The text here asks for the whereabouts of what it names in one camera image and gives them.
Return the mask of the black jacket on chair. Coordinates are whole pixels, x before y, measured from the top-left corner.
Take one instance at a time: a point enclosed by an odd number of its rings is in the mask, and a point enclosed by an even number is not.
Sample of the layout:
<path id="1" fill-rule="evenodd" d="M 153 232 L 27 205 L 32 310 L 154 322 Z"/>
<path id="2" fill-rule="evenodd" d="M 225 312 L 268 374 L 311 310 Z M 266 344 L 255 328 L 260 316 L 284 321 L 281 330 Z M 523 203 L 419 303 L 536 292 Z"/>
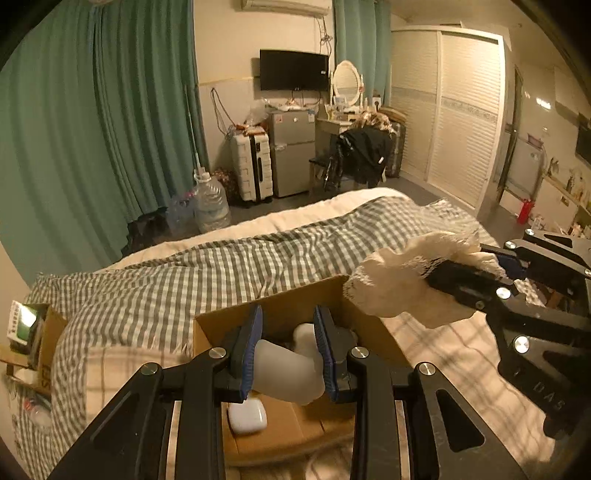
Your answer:
<path id="1" fill-rule="evenodd" d="M 338 189 L 344 176 L 356 184 L 377 187 L 393 146 L 390 132 L 370 126 L 349 128 L 339 134 L 322 177 L 325 190 Z"/>

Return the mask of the black wall television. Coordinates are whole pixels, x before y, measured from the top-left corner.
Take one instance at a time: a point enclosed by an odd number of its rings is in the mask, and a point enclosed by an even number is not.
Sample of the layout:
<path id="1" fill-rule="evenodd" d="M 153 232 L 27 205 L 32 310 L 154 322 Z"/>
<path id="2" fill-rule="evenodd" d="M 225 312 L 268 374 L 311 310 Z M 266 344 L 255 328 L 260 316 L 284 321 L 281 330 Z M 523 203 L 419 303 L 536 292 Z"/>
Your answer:
<path id="1" fill-rule="evenodd" d="M 263 91 L 328 91 L 329 56 L 290 50 L 260 50 L 259 88 Z"/>

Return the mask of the white sliding wardrobe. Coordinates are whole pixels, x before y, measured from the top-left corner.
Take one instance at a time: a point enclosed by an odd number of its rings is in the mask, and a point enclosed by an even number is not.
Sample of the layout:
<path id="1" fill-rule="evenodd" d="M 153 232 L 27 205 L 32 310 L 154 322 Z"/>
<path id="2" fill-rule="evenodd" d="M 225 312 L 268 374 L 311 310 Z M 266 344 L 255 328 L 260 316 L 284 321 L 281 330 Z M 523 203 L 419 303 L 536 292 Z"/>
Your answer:
<path id="1" fill-rule="evenodd" d="M 412 25 L 392 32 L 391 105 L 406 116 L 403 176 L 481 210 L 507 92 L 501 35 Z"/>

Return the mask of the small cardboard box with items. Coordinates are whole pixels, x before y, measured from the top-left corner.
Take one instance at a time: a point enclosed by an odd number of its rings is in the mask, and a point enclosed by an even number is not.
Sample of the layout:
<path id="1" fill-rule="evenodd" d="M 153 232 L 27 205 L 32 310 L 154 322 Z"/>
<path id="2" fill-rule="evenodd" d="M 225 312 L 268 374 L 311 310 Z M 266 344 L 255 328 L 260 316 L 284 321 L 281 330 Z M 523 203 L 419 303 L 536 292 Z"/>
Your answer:
<path id="1" fill-rule="evenodd" d="M 1 346 L 6 376 L 41 396 L 51 398 L 53 358 L 67 321 L 49 304 L 25 304 L 38 312 L 26 346 L 11 342 Z"/>

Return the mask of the open cardboard box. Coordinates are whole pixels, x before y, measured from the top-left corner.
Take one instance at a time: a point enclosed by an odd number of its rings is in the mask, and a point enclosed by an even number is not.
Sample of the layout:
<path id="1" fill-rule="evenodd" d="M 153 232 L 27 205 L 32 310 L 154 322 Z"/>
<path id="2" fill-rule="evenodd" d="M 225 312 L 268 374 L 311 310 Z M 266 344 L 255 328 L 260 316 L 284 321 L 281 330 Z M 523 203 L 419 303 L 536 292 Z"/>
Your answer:
<path id="1" fill-rule="evenodd" d="M 263 309 L 263 339 L 256 347 L 252 397 L 263 403 L 267 425 L 238 434 L 222 421 L 225 462 L 246 467 L 280 462 L 329 447 L 353 435 L 356 407 L 335 404 L 322 381 L 322 359 L 311 329 L 315 307 L 331 311 L 335 325 L 356 334 L 359 345 L 397 367 L 409 362 L 380 318 L 363 314 L 342 294 L 339 275 L 195 316 L 193 352 L 221 346 L 256 306 Z"/>

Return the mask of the green curtain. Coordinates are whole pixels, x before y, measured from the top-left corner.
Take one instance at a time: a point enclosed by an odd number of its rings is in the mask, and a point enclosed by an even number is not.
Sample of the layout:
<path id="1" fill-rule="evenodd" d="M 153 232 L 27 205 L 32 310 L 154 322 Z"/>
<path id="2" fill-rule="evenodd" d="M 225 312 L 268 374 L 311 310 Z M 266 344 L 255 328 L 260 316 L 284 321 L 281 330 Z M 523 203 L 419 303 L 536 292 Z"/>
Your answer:
<path id="1" fill-rule="evenodd" d="M 207 163 L 190 1 L 61 1 L 1 69 L 1 242 L 22 279 L 107 266 Z"/>
<path id="2" fill-rule="evenodd" d="M 391 2 L 335 0 L 335 59 L 349 60 L 363 75 L 366 96 L 386 103 L 391 81 Z"/>

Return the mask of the oval white vanity mirror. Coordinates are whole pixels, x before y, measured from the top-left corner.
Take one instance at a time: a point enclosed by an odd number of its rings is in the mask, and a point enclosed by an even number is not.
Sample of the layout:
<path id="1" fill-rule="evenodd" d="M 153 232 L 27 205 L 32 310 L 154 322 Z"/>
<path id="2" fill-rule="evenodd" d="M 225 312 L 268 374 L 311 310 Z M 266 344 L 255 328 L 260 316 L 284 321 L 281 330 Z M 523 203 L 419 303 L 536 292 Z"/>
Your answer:
<path id="1" fill-rule="evenodd" d="M 359 70 L 349 60 L 342 60 L 332 72 L 332 99 L 335 104 L 353 107 L 363 93 L 363 79 Z"/>

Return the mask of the green curtain left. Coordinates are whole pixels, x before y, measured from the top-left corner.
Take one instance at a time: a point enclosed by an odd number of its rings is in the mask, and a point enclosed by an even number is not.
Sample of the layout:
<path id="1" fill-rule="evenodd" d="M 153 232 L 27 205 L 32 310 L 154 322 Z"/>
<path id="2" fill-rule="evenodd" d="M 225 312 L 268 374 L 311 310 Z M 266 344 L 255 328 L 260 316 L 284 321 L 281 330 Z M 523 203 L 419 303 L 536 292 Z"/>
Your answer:
<path id="1" fill-rule="evenodd" d="M 61 1 L 1 69 L 1 242 L 22 279 L 107 266 L 207 163 L 190 1 Z"/>

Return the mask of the white air conditioner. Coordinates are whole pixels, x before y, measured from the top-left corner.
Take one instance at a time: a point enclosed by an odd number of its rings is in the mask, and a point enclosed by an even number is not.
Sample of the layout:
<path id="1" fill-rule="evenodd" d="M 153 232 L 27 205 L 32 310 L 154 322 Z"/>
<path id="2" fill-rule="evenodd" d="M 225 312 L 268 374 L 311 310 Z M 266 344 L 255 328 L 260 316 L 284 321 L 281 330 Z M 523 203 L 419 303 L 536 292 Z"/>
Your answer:
<path id="1" fill-rule="evenodd" d="M 243 10 L 325 17 L 332 9 L 332 0 L 242 0 L 240 5 Z"/>

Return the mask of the white plastic tube bottle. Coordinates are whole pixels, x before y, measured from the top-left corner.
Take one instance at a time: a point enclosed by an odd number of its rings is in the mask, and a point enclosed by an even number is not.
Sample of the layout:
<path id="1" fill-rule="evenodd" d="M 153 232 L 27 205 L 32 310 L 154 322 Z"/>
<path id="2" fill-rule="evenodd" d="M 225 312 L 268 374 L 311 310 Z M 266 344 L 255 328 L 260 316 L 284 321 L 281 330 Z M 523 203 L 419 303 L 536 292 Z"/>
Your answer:
<path id="1" fill-rule="evenodd" d="M 252 389 L 277 400 L 308 405 L 325 393 L 315 326 L 298 325 L 293 340 L 293 350 L 267 340 L 256 343 Z"/>

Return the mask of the white lace cloth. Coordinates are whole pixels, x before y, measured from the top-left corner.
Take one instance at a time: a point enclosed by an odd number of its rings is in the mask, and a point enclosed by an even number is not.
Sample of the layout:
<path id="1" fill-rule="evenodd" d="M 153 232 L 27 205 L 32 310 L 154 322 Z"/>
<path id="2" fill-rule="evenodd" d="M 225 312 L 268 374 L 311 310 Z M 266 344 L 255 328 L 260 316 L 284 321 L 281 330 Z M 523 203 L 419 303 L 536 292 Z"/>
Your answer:
<path id="1" fill-rule="evenodd" d="M 367 315 L 394 318 L 408 313 L 430 329 L 468 319 L 475 309 L 430 287 L 426 278 L 446 260 L 509 278 L 496 257 L 482 252 L 480 245 L 477 231 L 435 231 L 411 239 L 401 251 L 381 248 L 349 276 L 344 296 Z"/>

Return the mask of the light blue earbuds case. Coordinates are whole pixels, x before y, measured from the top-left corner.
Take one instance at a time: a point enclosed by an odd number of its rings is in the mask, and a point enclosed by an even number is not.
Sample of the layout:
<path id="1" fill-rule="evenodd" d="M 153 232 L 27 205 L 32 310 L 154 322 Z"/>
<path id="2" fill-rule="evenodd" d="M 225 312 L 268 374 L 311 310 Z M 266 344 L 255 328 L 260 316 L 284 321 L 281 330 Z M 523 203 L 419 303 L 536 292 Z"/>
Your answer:
<path id="1" fill-rule="evenodd" d="M 247 398 L 242 403 L 228 405 L 228 424 L 235 436 L 262 432 L 267 427 L 266 409 L 259 398 Z"/>

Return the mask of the green white book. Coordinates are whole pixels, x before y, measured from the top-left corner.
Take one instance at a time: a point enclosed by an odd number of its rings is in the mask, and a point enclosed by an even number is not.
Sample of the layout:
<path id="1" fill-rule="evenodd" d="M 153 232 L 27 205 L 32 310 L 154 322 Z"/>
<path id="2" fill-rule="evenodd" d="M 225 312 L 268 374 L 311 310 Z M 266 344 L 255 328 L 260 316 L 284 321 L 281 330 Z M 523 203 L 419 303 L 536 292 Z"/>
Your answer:
<path id="1" fill-rule="evenodd" d="M 37 316 L 38 312 L 35 308 L 13 301 L 8 319 L 7 338 L 11 342 L 26 346 Z"/>

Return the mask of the green curtain right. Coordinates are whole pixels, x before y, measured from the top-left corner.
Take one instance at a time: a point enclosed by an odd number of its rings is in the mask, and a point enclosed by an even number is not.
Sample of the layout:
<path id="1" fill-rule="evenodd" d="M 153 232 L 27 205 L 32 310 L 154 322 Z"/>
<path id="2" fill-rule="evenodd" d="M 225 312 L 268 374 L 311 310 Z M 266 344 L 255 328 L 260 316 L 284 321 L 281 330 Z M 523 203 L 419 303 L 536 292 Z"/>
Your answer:
<path id="1" fill-rule="evenodd" d="M 366 96 L 386 103 L 391 81 L 391 2 L 335 0 L 335 59 L 349 60 L 363 75 Z"/>

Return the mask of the silver mini fridge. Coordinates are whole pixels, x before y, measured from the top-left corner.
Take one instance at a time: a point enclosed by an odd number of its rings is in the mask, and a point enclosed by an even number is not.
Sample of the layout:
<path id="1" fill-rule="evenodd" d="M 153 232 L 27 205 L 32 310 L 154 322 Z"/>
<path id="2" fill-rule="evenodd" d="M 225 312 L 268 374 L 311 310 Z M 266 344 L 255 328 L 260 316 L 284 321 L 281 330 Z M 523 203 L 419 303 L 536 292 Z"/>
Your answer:
<path id="1" fill-rule="evenodd" d="M 269 121 L 274 196 L 284 198 L 308 191 L 308 162 L 315 157 L 315 114 L 273 110 Z"/>

